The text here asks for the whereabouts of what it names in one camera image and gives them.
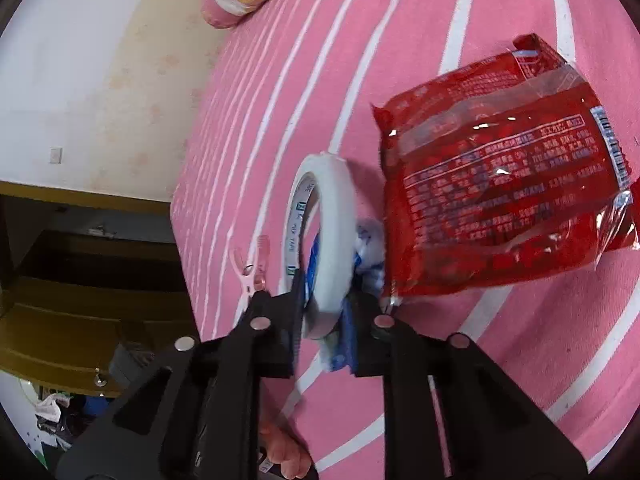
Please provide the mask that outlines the person's left hand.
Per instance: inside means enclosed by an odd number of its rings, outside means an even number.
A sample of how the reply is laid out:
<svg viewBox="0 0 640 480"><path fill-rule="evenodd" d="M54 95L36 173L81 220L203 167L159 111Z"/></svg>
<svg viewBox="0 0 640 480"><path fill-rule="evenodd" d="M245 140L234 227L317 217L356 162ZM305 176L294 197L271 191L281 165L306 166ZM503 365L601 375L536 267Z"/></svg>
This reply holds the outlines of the person's left hand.
<svg viewBox="0 0 640 480"><path fill-rule="evenodd" d="M285 479L303 479L311 470L312 460L308 452L293 437L274 422L262 420L259 434L270 462L280 466Z"/></svg>

